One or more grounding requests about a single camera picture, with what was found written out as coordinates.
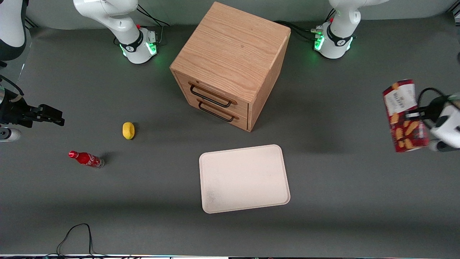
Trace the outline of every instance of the plastic tray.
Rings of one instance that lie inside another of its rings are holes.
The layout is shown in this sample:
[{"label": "plastic tray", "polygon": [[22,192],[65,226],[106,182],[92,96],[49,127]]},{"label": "plastic tray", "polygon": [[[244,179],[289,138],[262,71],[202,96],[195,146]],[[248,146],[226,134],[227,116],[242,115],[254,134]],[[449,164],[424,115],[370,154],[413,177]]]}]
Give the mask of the plastic tray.
[{"label": "plastic tray", "polygon": [[291,199],[278,145],[204,153],[200,177],[206,213],[284,205]]}]

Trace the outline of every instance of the drawer front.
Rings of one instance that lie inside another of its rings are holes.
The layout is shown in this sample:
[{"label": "drawer front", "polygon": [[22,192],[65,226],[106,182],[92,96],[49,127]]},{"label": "drawer front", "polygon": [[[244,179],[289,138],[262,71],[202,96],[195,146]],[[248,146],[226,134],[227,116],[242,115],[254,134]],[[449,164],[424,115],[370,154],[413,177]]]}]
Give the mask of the drawer front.
[{"label": "drawer front", "polygon": [[238,114],[233,114],[201,98],[192,99],[192,97],[190,97],[189,104],[242,130],[247,130],[246,117],[240,116]]},{"label": "drawer front", "polygon": [[229,111],[233,114],[247,118],[248,104],[242,100],[233,97],[226,97],[225,93],[216,93],[200,83],[199,81],[175,72],[180,82],[182,91],[186,94],[187,99],[192,96],[194,99],[199,98],[207,103],[213,104],[222,111]]}]

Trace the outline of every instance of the green led light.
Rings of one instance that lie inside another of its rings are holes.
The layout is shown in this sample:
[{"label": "green led light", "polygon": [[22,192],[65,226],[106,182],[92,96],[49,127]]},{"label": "green led light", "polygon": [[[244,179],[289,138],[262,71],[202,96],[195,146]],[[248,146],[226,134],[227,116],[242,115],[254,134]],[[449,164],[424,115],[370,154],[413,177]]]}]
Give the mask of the green led light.
[{"label": "green led light", "polygon": [[324,43],[324,36],[321,36],[321,38],[319,38],[318,40],[316,40],[317,42],[315,43],[315,49],[316,50],[320,50],[321,47],[322,47],[322,44]]},{"label": "green led light", "polygon": [[121,44],[120,44],[119,46],[120,46],[120,48],[121,48],[121,51],[123,52],[123,56],[125,56],[125,57],[126,57],[126,53],[125,53],[125,50],[123,49],[123,47],[121,46]]},{"label": "green led light", "polygon": [[349,50],[349,49],[350,49],[350,47],[351,47],[351,42],[352,42],[352,41],[353,41],[353,37],[351,37],[350,43],[348,43],[348,47],[346,47],[346,50]]},{"label": "green led light", "polygon": [[145,45],[146,45],[147,48],[149,49],[150,54],[151,54],[152,56],[156,54],[156,44],[146,42]]}]

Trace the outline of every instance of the red bottle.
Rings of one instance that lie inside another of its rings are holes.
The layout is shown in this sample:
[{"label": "red bottle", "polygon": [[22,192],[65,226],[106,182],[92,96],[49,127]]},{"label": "red bottle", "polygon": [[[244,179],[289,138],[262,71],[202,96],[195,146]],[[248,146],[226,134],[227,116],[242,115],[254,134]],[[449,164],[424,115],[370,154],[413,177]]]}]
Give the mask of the red bottle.
[{"label": "red bottle", "polygon": [[86,152],[78,153],[76,151],[70,151],[69,157],[78,161],[78,163],[94,168],[102,168],[104,166],[104,159],[97,156],[93,156]]}]

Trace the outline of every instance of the wooden cabinet top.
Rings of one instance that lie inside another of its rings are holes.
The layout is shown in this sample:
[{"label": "wooden cabinet top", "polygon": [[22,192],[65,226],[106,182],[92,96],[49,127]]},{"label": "wooden cabinet top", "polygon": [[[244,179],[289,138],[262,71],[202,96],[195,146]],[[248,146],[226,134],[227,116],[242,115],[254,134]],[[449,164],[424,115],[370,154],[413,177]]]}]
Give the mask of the wooden cabinet top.
[{"label": "wooden cabinet top", "polygon": [[171,69],[251,103],[290,32],[288,27],[214,2]]}]

